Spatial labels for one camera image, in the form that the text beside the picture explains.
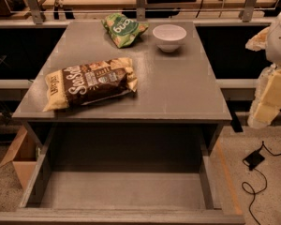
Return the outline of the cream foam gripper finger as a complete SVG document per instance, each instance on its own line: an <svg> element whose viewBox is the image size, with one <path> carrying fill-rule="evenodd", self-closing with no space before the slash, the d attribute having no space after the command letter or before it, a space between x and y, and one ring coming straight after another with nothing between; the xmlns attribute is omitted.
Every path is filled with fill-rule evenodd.
<svg viewBox="0 0 281 225"><path fill-rule="evenodd" d="M280 106L273 90L274 72L275 67L266 67L257 79L255 98L247 120L251 128L266 128L279 113Z"/></svg>
<svg viewBox="0 0 281 225"><path fill-rule="evenodd" d="M251 50L254 52L264 50L266 48L268 32L269 32L268 27L262 29L261 31L259 31L256 35L254 35L252 38L250 38L246 42L245 47L248 50Z"/></svg>

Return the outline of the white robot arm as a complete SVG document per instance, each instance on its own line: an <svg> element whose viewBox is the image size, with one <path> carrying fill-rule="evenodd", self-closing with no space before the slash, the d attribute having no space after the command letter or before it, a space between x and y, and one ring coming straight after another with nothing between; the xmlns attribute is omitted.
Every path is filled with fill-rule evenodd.
<svg viewBox="0 0 281 225"><path fill-rule="evenodd" d="M272 63L259 74L247 120L251 128L265 128L281 110L281 12L269 27L250 38L245 47L255 52L264 50L266 59Z"/></svg>

